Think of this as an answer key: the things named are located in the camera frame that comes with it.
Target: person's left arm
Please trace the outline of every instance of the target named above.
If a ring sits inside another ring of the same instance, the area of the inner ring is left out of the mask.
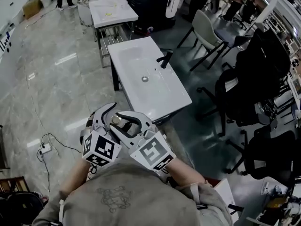
[[[65,200],[74,190],[86,182],[90,166],[90,163],[82,158],[78,160],[61,185],[59,193],[52,200],[49,200],[32,223],[32,226],[48,226],[50,222],[58,222],[60,200]]]

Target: sink drain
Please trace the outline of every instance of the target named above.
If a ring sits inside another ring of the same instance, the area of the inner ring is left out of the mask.
[[[141,80],[142,80],[142,82],[147,82],[147,81],[149,81],[149,78],[148,77],[146,77],[146,76],[143,76],[142,78],[141,78]]]

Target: white chair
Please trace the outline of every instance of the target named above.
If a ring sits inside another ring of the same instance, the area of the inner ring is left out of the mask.
[[[215,63],[215,61],[217,60],[217,58],[227,47],[227,42],[222,41],[215,35],[210,19],[201,10],[198,10],[197,13],[195,14],[192,21],[192,28],[185,35],[185,37],[179,43],[177,48],[179,48],[184,43],[184,41],[187,39],[188,35],[191,32],[194,32],[194,34],[197,37],[193,47],[195,47],[197,45],[197,42],[200,41],[202,45],[204,45],[205,49],[208,51],[208,54],[203,58],[201,58],[201,60],[190,69],[190,71],[193,71],[197,66],[199,66],[202,62],[204,62],[210,55],[218,51],[217,55],[215,56],[215,58],[207,68],[210,69],[212,65]]]

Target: faucet handle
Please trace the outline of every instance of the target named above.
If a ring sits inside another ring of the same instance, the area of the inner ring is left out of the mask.
[[[174,51],[171,48],[160,48],[161,52],[167,52],[167,53],[174,53]]]

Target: gray chair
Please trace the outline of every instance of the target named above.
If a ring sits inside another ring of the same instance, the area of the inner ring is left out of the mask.
[[[190,69],[190,71],[193,71],[210,55],[212,55],[214,52],[217,51],[218,52],[217,55],[215,56],[215,58],[207,68],[210,69],[212,65],[215,63],[215,61],[217,60],[217,58],[227,47],[227,42],[222,41],[215,35],[210,19],[201,10],[198,10],[197,13],[195,14],[192,21],[192,28],[190,28],[190,30],[184,36],[184,38],[179,43],[177,48],[179,48],[184,43],[184,41],[187,39],[187,37],[191,32],[194,32],[194,34],[197,37],[193,47],[195,47],[197,45],[197,42],[200,41],[202,45],[204,45],[205,49],[208,51],[208,54],[203,58],[201,58],[201,60]]]
[[[229,48],[222,57],[224,57],[231,49],[247,43],[252,38],[251,35],[237,35],[234,37],[228,31],[223,29],[215,30],[214,32],[221,40],[227,42]]]

